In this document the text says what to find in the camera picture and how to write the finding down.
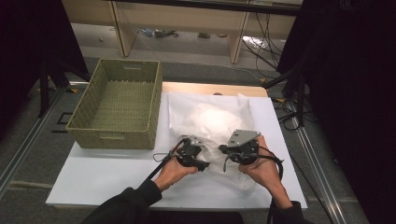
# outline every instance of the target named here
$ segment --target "white table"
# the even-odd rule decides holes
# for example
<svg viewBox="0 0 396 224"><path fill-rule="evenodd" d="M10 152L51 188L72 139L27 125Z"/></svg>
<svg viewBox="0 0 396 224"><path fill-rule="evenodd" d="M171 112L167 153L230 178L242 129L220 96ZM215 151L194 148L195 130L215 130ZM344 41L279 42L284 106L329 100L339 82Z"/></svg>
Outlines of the white table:
<svg viewBox="0 0 396 224"><path fill-rule="evenodd" d="M268 147L284 166L283 184L294 201L307 208L294 172L285 140L277 122L271 99L249 97L255 131L261 132ZM56 207L97 206L127 187L137 188L158 166L152 155L167 152L179 139L169 130L167 93L163 93L156 144L153 150L85 149L75 143L47 199ZM199 172L188 175L163 193L163 199L151 206L161 210L224 210L268 208L271 195L256 185L250 190L226 186Z"/></svg>

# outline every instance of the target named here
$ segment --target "person's right hand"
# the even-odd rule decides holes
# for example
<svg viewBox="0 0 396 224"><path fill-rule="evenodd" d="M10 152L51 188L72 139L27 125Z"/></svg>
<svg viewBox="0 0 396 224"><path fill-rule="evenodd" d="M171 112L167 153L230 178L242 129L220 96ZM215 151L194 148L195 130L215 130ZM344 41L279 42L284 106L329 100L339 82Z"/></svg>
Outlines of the person's right hand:
<svg viewBox="0 0 396 224"><path fill-rule="evenodd" d="M268 148L265 144L263 136L257 138L259 142L259 154L263 156L274 157L269 151L264 148ZM292 203L289 196L282 185L279 178L276 164L272 160L258 158L249 165L239 165L239 171L249 175L254 181L263 187L267 188L271 195L274 197L276 206L278 208L289 208L292 207Z"/></svg>

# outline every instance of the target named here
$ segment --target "black sleeve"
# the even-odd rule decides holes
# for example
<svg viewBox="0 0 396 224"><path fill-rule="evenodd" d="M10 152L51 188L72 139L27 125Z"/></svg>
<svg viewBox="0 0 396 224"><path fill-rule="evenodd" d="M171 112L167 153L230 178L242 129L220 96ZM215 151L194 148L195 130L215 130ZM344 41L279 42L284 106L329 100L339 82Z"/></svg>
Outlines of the black sleeve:
<svg viewBox="0 0 396 224"><path fill-rule="evenodd" d="M149 206L162 197L157 185L146 180L138 189L127 188L99 205L82 223L142 223L149 214Z"/></svg>
<svg viewBox="0 0 396 224"><path fill-rule="evenodd" d="M312 224L304 219L301 204L299 202L292 202L293 207L288 209L278 209L271 207L274 224Z"/></svg>

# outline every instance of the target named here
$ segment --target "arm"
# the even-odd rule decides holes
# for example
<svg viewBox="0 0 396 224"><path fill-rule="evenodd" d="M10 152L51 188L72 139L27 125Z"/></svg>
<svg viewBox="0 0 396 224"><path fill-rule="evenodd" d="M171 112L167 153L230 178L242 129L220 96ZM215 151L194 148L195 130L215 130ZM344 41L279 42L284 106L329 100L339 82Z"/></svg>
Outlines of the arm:
<svg viewBox="0 0 396 224"><path fill-rule="evenodd" d="M272 156L271 153L264 148L268 148L265 144L263 136L257 138L259 142L259 154L264 156ZM262 185L272 195L275 207L270 209L274 215L274 223L309 223L307 222L301 210L300 203L292 202L280 181L276 164L267 159L257 159L250 165L239 165L239 170L250 177L258 184Z"/></svg>
<svg viewBox="0 0 396 224"><path fill-rule="evenodd" d="M99 205L82 223L142 223L149 214L149 207L163 197L164 190L169 189L183 176L195 172L196 167L183 167L174 157L165 164L154 181L145 180L137 189L125 189L121 194Z"/></svg>

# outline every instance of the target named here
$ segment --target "woven basket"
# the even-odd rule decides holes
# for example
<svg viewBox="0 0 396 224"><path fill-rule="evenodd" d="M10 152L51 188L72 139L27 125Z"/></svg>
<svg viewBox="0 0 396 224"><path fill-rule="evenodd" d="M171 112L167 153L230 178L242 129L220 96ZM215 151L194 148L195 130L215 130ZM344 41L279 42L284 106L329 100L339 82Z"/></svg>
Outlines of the woven basket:
<svg viewBox="0 0 396 224"><path fill-rule="evenodd" d="M160 62L100 60L66 130L85 148L154 149Z"/></svg>

